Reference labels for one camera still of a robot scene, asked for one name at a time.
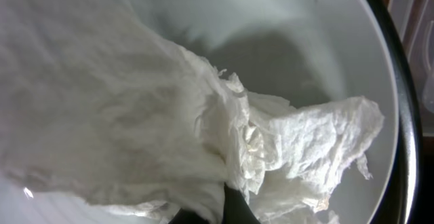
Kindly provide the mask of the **white paper napkin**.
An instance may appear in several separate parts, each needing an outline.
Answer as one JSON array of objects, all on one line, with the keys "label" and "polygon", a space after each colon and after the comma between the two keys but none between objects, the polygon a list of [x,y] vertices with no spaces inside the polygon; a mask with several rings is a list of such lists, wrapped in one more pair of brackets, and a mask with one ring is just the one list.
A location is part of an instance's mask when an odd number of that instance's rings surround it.
[{"label": "white paper napkin", "polygon": [[316,223],[383,121],[251,92],[115,0],[1,0],[1,173],[35,192],[220,223],[230,187],[261,223]]}]

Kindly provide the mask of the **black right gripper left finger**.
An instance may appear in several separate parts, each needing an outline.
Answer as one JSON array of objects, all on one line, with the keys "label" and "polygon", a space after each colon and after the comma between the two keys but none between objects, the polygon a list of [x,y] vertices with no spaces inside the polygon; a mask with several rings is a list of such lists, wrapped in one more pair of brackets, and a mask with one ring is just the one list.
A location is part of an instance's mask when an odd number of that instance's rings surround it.
[{"label": "black right gripper left finger", "polygon": [[209,224],[195,212],[180,209],[169,224]]}]

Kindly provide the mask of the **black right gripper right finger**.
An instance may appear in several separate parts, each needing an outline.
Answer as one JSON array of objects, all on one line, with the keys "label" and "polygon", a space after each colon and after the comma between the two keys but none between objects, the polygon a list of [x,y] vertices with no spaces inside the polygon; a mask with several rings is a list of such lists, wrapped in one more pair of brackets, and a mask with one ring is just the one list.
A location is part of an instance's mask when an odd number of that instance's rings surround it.
[{"label": "black right gripper right finger", "polygon": [[224,214],[222,224],[260,224],[240,191],[224,186]]}]

